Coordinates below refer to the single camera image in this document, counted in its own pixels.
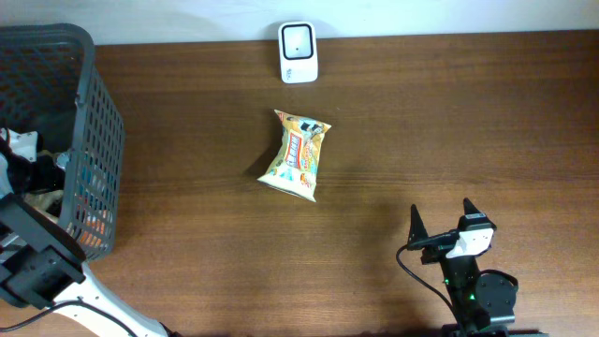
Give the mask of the yellow snack bag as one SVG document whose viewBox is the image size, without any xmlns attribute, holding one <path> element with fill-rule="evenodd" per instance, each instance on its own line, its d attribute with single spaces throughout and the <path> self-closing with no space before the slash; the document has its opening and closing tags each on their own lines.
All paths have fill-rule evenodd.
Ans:
<svg viewBox="0 0 599 337">
<path fill-rule="evenodd" d="M 315 202 L 322 143 L 331 125 L 275 110 L 281 122 L 282 145 L 257 180 L 268 187 Z"/>
</svg>

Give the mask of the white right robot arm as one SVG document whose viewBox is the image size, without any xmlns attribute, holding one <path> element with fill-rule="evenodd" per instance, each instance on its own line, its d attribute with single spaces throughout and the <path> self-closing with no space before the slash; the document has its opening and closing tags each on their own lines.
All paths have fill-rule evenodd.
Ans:
<svg viewBox="0 0 599 337">
<path fill-rule="evenodd" d="M 456 228 L 429 235 L 422 218 L 411 207 L 408 248 L 421 253 L 424 265 L 438 264 L 457 324 L 442 327 L 444 336 L 541 336 L 538 330 L 510 330 L 515 322 L 519 282 L 497 270 L 480 270 L 476 259 L 491 248 L 497 229 L 469 200 Z"/>
</svg>

